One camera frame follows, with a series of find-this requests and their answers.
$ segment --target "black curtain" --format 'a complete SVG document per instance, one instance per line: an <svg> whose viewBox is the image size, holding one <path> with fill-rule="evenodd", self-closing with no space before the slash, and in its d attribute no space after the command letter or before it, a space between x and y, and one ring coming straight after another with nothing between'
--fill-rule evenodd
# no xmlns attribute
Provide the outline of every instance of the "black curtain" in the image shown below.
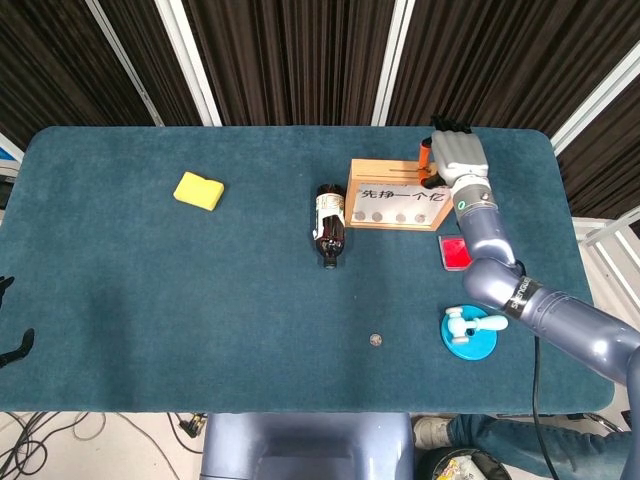
<svg viewBox="0 0 640 480"><path fill-rule="evenodd" d="M100 0L165 125L202 125L153 0Z"/></svg>
<svg viewBox="0 0 640 480"><path fill-rule="evenodd" d="M560 154L573 215L616 218L640 205L640 77Z"/></svg>
<svg viewBox="0 0 640 480"><path fill-rule="evenodd" d="M370 125L393 0L183 0L225 125Z"/></svg>
<svg viewBox="0 0 640 480"><path fill-rule="evenodd" d="M638 39L637 0L417 0L388 124L552 135Z"/></svg>
<svg viewBox="0 0 640 480"><path fill-rule="evenodd" d="M2 0L0 32L0 131L20 148L50 125L153 125L83 0Z"/></svg>

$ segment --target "bottle label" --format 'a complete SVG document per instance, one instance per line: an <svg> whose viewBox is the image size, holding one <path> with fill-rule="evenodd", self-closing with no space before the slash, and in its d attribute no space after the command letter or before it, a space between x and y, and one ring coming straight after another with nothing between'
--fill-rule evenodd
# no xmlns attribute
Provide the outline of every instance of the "bottle label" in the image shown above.
<svg viewBox="0 0 640 480"><path fill-rule="evenodd" d="M313 239L317 240L324 233L322 221L332 215L337 215L344 225L344 197L337 193L324 193L316 197L316 228Z"/></svg>

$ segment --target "red object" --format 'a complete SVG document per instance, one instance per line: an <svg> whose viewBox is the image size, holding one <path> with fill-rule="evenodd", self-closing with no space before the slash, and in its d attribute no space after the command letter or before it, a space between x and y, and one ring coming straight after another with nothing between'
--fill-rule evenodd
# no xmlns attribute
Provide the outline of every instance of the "red object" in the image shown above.
<svg viewBox="0 0 640 480"><path fill-rule="evenodd" d="M425 138L420 143L420 157L418 158L418 180L424 185L429 176L429 154L431 153L431 138Z"/></svg>
<svg viewBox="0 0 640 480"><path fill-rule="evenodd" d="M440 252L445 270L464 270L471 265L471 257L461 236L441 236Z"/></svg>

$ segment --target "jeans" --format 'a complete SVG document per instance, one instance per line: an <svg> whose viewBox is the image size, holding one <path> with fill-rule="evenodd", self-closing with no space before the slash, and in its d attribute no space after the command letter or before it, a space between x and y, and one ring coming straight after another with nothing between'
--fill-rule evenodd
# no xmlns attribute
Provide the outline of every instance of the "jeans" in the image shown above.
<svg viewBox="0 0 640 480"><path fill-rule="evenodd" d="M619 480L631 432L601 435L541 425L549 457L561 480ZM447 427L454 447L475 447L501 463L550 477L532 423L486 415L458 415Z"/></svg>

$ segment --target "person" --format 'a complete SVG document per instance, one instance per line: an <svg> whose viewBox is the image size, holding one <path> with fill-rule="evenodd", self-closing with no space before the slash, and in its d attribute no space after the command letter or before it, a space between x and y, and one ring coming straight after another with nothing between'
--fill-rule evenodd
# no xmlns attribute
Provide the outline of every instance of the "person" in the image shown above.
<svg viewBox="0 0 640 480"><path fill-rule="evenodd" d="M541 425L549 458L560 480L619 480L631 449L631 432L582 434ZM416 447L478 448L500 463L541 477L550 477L533 423L487 415L458 415L453 419L422 417L414 426Z"/></svg>

